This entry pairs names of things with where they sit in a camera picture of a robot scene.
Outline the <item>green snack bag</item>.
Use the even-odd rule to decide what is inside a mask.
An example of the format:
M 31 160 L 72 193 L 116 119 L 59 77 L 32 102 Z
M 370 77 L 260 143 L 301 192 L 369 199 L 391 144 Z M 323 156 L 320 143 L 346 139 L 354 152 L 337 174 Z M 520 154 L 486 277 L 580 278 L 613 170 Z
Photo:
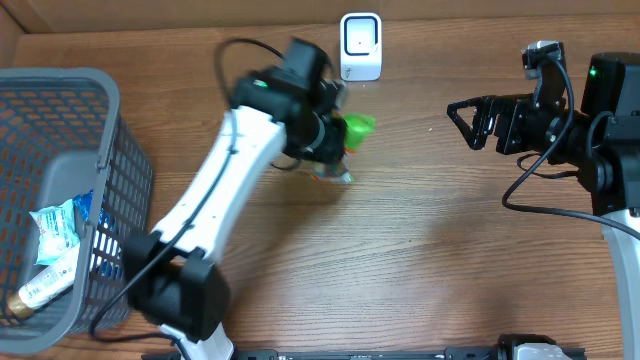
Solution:
M 335 165 L 314 163 L 311 167 L 312 177 L 319 181 L 336 184 L 349 184 L 353 182 L 348 164 L 352 155 L 360 148 L 376 126 L 376 119 L 364 114 L 346 114 L 343 116 L 346 123 L 346 136 L 344 140 L 344 155 Z

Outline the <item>blue snack wrapper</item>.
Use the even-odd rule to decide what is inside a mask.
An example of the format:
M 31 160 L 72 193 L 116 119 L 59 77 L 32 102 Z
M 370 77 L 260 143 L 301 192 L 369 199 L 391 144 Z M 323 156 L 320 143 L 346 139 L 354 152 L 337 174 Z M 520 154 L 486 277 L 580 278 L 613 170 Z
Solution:
M 116 235 L 119 234 L 117 221 L 114 215 L 100 208 L 97 224 L 90 224 L 93 196 L 94 191 L 89 190 L 72 198 L 75 231 L 80 239 L 74 248 L 75 261 L 86 257 L 81 247 L 87 244 L 89 260 L 86 270 L 95 275 L 121 281 L 124 270 L 119 263 L 122 249 L 116 239 Z

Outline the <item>light blue tissue pack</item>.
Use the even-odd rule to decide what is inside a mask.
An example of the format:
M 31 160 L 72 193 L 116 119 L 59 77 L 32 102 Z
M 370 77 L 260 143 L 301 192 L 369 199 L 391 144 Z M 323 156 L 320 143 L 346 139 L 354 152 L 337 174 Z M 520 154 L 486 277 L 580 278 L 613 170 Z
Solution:
M 61 205 L 30 212 L 39 233 L 36 265 L 51 265 L 80 243 L 76 233 L 74 204 L 71 199 Z

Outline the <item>white tube with gold cap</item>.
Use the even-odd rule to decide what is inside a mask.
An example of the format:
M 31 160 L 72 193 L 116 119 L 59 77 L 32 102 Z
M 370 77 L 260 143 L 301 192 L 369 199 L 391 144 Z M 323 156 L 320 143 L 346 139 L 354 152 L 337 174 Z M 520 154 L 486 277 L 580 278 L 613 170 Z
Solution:
M 18 318 L 30 317 L 75 282 L 80 246 L 76 245 L 24 284 L 7 301 Z

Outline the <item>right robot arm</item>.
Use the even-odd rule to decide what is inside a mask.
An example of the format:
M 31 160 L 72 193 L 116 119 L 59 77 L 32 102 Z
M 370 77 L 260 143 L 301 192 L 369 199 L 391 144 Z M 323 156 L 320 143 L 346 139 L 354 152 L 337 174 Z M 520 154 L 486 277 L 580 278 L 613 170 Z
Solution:
M 519 212 L 598 223 L 614 264 L 623 355 L 639 356 L 639 56 L 604 52 L 592 56 L 583 100 L 575 94 L 560 42 L 540 41 L 522 52 L 533 92 L 487 95 L 453 102 L 447 114 L 467 145 L 535 162 L 506 190 L 504 207 Z M 590 194 L 592 210 L 515 204 L 511 195 L 538 167 L 571 164 L 559 178 L 574 177 Z

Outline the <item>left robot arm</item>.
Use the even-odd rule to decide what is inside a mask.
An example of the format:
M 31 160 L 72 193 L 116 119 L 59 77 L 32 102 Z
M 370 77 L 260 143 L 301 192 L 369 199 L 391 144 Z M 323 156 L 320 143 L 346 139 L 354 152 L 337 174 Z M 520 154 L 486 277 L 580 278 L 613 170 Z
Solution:
M 334 165 L 345 153 L 346 93 L 320 69 L 274 66 L 238 80 L 220 133 L 185 193 L 122 250 L 130 306 L 159 327 L 179 359 L 229 359 L 231 295 L 218 266 L 256 183 L 280 155 Z

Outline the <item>white barcode scanner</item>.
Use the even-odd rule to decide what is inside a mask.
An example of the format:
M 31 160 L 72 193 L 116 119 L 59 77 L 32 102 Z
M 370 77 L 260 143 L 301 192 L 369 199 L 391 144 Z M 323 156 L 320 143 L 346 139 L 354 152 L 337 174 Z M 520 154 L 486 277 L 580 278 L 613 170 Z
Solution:
M 340 74 L 344 81 L 376 81 L 382 72 L 382 21 L 373 12 L 345 14 L 340 21 Z

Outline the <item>grey plastic basket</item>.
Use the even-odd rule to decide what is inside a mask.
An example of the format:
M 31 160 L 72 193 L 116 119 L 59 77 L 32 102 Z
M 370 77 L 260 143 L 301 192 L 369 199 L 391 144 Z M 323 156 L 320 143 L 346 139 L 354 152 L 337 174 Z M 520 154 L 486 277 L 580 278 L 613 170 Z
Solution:
M 94 191 L 90 224 L 115 216 L 120 246 L 147 226 L 151 161 L 120 116 L 120 94 L 91 68 L 13 68 L 1 72 L 1 350 L 43 351 L 87 331 L 99 308 L 124 286 L 78 261 L 74 285 L 19 319 L 8 298 L 41 272 L 38 228 L 30 212 Z

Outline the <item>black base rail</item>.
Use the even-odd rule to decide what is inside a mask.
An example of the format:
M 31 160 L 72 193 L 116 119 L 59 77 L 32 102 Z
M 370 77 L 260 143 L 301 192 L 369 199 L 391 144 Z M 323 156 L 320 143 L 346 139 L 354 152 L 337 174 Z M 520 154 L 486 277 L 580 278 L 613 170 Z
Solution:
M 544 335 L 503 334 L 495 345 L 431 351 L 278 352 L 234 349 L 231 360 L 587 360 L 583 348 L 560 347 Z

